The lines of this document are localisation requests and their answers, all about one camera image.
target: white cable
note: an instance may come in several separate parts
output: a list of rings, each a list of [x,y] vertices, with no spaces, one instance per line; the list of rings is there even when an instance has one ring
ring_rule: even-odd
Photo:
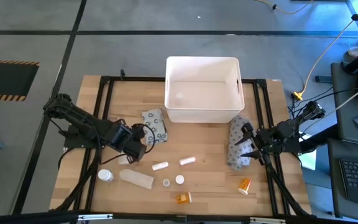
[[[320,57],[317,59],[317,61],[314,63],[313,67],[311,68],[310,72],[309,72],[309,75],[308,75],[308,78],[306,79],[306,82],[305,82],[305,87],[303,88],[303,90],[298,93],[301,97],[302,97],[302,94],[306,91],[306,87],[308,86],[308,82],[309,82],[309,79],[310,79],[310,75],[312,74],[314,68],[316,67],[317,63],[321,60],[321,58],[325,55],[325,53],[328,51],[328,49],[331,48],[331,46],[342,36],[342,34],[344,33],[344,31],[353,23],[354,21],[351,21],[346,27],[345,29],[343,29],[339,35],[334,39],[334,41],[332,41],[328,47],[326,47],[326,49],[324,50],[324,52],[320,55]]]
[[[341,107],[343,107],[347,102],[351,101],[353,98],[355,98],[358,95],[358,92],[355,93],[353,96],[351,96],[349,99],[347,99],[345,102],[343,102],[341,105],[339,105],[337,108],[335,108],[335,110],[329,112],[325,117],[315,121],[313,124],[309,125],[305,130],[303,130],[303,132],[305,132],[307,129],[309,129],[310,127],[312,127],[314,124],[316,124],[317,122],[321,121],[322,119],[328,117],[328,115],[332,114],[333,112],[339,110]]]

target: concrete floor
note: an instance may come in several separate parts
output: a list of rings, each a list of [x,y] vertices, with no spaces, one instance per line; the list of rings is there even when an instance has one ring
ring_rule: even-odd
[[[80,2],[0,0],[0,30],[71,30]],[[276,0],[275,3],[294,11],[305,2]],[[358,0],[351,3],[358,11]],[[313,2],[304,11],[289,16],[251,0],[98,0],[88,1],[80,30],[338,32],[350,22],[351,14],[344,2]],[[348,31],[358,31],[358,26],[353,24]],[[11,211],[39,128],[42,106],[54,85],[68,38],[67,35],[0,35],[0,60],[40,62],[27,99],[22,103],[0,102],[0,140],[7,145],[0,150],[0,215]],[[60,91],[76,100],[83,75],[119,75],[119,70],[124,69],[128,76],[163,77],[168,56],[225,56],[239,59],[243,78],[281,79],[289,103],[289,93],[303,88],[310,68],[333,38],[279,33],[271,36],[81,35],[75,39]],[[312,77],[329,75],[330,63],[348,60],[344,53],[355,45],[358,45],[358,36],[339,39]],[[327,84],[311,81],[304,97],[315,96],[328,88]],[[334,108],[333,98],[325,98],[320,103],[327,111]],[[333,114],[308,133],[315,134],[335,122]],[[50,126],[24,212],[48,210],[62,144],[63,138]],[[332,203],[329,204],[331,198],[323,191],[308,185],[313,213],[329,218],[324,210],[333,209]]]

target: patterned cloth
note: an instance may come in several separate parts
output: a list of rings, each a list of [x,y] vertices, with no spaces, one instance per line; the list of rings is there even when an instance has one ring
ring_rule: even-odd
[[[248,119],[245,119],[239,115],[234,117],[230,123],[230,134],[229,134],[229,149],[227,150],[227,164],[234,170],[241,170],[242,166],[249,166],[250,158],[249,157],[240,157],[242,154],[252,152],[253,148],[251,147],[251,139],[246,140],[245,142],[236,145],[238,141],[242,139],[241,127],[246,123],[251,122]]]
[[[156,144],[168,141],[167,129],[165,128],[164,125],[161,109],[154,109],[154,110],[142,112],[142,117],[144,120],[144,124],[146,124],[153,130]],[[146,127],[144,127],[143,130],[145,132],[146,143],[152,145],[153,134]]]

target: wooden tabletop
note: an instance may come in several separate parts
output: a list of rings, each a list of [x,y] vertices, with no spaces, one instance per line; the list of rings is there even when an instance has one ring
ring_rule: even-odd
[[[78,96],[77,105],[92,113],[98,92],[100,76],[85,76]],[[274,123],[288,119],[287,104],[280,80],[267,80]],[[102,102],[105,101],[105,88]],[[114,174],[112,182],[96,180],[91,210],[111,213],[154,213],[187,215],[259,215],[271,216],[272,209],[265,168],[258,161],[251,160],[250,166],[235,171],[226,165],[229,124],[186,124],[170,122],[164,107],[164,82],[114,82],[112,102],[108,118],[124,118],[130,126],[142,123],[141,112],[161,108],[168,132],[168,141],[157,144],[150,154],[138,163],[122,166],[117,161],[101,165]],[[258,127],[254,92],[251,84],[243,84],[245,108],[240,115]],[[259,91],[267,124],[263,93]],[[99,118],[102,116],[101,105]],[[73,190],[78,181],[84,149],[69,152],[62,160],[50,208],[59,206]],[[103,150],[102,161],[117,155],[110,148]],[[179,160],[195,156],[196,162],[185,166]],[[311,212],[305,182],[298,160],[291,154],[282,153],[282,167],[285,184],[296,201],[307,212]],[[167,161],[165,169],[153,171],[152,165]],[[132,169],[155,177],[152,190],[143,189],[119,179],[119,171]],[[177,185],[175,177],[183,175],[185,183]],[[252,183],[247,196],[237,188],[246,177]],[[171,186],[162,185],[169,179]],[[275,186],[279,212],[283,212],[280,191]],[[85,186],[81,200],[84,208],[88,186]],[[191,192],[193,203],[178,205],[175,197]]]

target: white storage container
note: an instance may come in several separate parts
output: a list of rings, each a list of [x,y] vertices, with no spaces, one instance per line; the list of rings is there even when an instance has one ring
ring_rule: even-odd
[[[230,122],[244,109],[238,59],[167,58],[165,107],[172,122]]]

